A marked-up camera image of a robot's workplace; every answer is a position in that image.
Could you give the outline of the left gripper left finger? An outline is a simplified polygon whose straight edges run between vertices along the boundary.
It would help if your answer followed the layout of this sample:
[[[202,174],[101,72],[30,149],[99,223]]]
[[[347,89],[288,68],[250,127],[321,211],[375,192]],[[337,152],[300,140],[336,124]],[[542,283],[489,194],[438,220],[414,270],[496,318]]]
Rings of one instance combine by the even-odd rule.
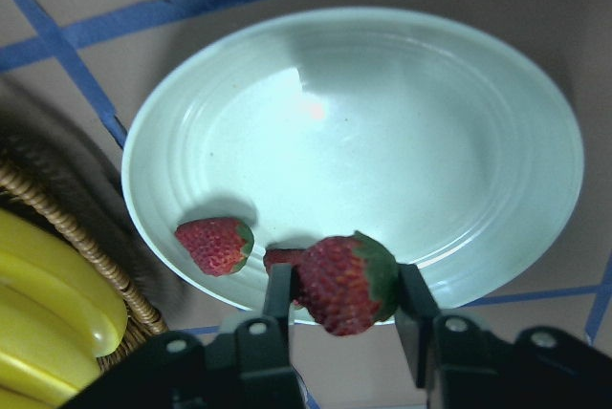
[[[268,323],[267,333],[276,348],[289,357],[289,317],[293,302],[293,268],[288,263],[273,264],[264,299],[262,314]]]

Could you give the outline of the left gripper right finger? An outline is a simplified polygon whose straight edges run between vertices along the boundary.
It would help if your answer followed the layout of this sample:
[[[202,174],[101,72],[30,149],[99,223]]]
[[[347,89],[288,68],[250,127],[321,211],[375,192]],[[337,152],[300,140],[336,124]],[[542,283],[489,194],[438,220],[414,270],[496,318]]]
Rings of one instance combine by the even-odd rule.
[[[429,341],[440,309],[416,265],[398,265],[397,299],[395,326],[404,356],[415,386],[425,388]]]

